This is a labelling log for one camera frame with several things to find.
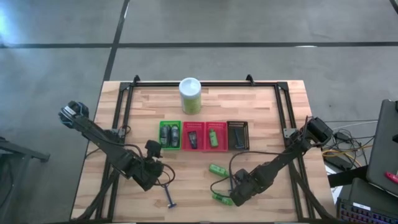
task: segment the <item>black stand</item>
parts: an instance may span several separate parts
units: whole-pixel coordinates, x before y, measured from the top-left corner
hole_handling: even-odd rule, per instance
[[[41,152],[33,151],[31,149],[18,146],[13,144],[4,138],[0,137],[0,151],[3,150],[5,153],[3,154],[4,160],[15,158],[18,161],[18,168],[16,168],[16,174],[14,174],[13,183],[11,185],[11,189],[7,198],[5,198],[4,205],[0,210],[0,223],[7,223],[6,219],[7,213],[13,203],[15,201],[16,196],[21,188],[22,181],[25,177],[25,173],[27,170],[27,166],[29,165],[29,161],[31,158],[39,159],[41,162],[47,162],[49,160],[50,154],[43,154]]]

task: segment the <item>green cylindrical container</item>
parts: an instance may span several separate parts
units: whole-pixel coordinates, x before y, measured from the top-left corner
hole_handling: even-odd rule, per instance
[[[184,78],[179,85],[182,111],[197,114],[201,108],[201,85],[196,78]]]

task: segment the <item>electronic device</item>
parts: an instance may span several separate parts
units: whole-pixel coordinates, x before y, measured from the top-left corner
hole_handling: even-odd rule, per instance
[[[366,179],[393,195],[398,195],[398,185],[385,173],[398,173],[398,101],[383,100]]]
[[[337,198],[336,208],[336,217],[341,221],[353,223],[398,224],[398,215],[354,201]]]

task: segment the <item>black floor stripe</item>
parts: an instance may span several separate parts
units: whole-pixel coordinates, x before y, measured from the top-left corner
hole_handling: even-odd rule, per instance
[[[122,11],[120,13],[120,18],[119,18],[119,23],[118,23],[118,28],[116,29],[116,33],[114,35],[112,49],[111,49],[111,53],[109,54],[108,62],[106,64],[103,81],[109,81],[109,79],[111,78],[113,63],[114,63],[114,59],[116,57],[116,52],[118,51],[118,44],[120,41],[120,36],[122,35],[123,25],[124,25],[124,21],[126,20],[125,16],[127,13],[129,3],[130,3],[130,0],[124,0],[124,2],[123,2],[123,7],[122,7]]]
[[[112,46],[112,44],[0,44],[0,49],[92,49]]]
[[[95,49],[111,48],[111,58],[120,49],[195,49],[233,47],[397,47],[398,42],[202,42],[202,43],[121,43],[121,29],[118,29],[113,44],[1,44],[0,49]]]
[[[390,0],[392,7],[394,8],[394,10],[396,11],[396,13],[398,14],[398,4],[396,2],[396,0]]]
[[[121,43],[122,49],[179,49],[228,47],[396,47],[398,42],[205,42],[205,43]]]

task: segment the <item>wooden table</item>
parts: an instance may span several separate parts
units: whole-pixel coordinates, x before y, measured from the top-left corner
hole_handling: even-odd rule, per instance
[[[110,129],[113,121],[120,82],[104,82],[96,112],[95,123]],[[288,81],[297,126],[311,115],[304,82]],[[159,121],[227,121],[244,120],[249,123],[250,150],[282,152],[284,144],[273,88],[269,87],[208,87],[202,89],[200,114],[186,115],[181,109],[178,88],[134,88],[130,110],[131,132],[126,143],[134,143],[144,151],[148,139],[158,139]],[[90,143],[88,153],[96,149]],[[264,193],[256,195],[240,207],[229,207],[212,199],[210,184],[218,177],[208,171],[209,164],[228,167],[232,152],[162,151],[165,163],[171,165],[177,176],[169,186],[177,206],[167,208],[167,197],[161,187],[144,192],[132,179],[120,178],[114,222],[273,222],[296,221],[294,200],[288,168],[283,168],[274,184]],[[245,154],[233,162],[233,171],[251,170],[275,156]],[[335,214],[325,166],[320,150],[309,150],[304,156],[310,188],[320,203]],[[84,163],[72,218],[79,216],[98,193],[101,184],[105,154],[98,151]],[[163,175],[160,180],[168,178]],[[229,182],[215,186],[226,193]],[[300,191],[304,214],[305,200]],[[106,200],[104,212],[108,211]]]

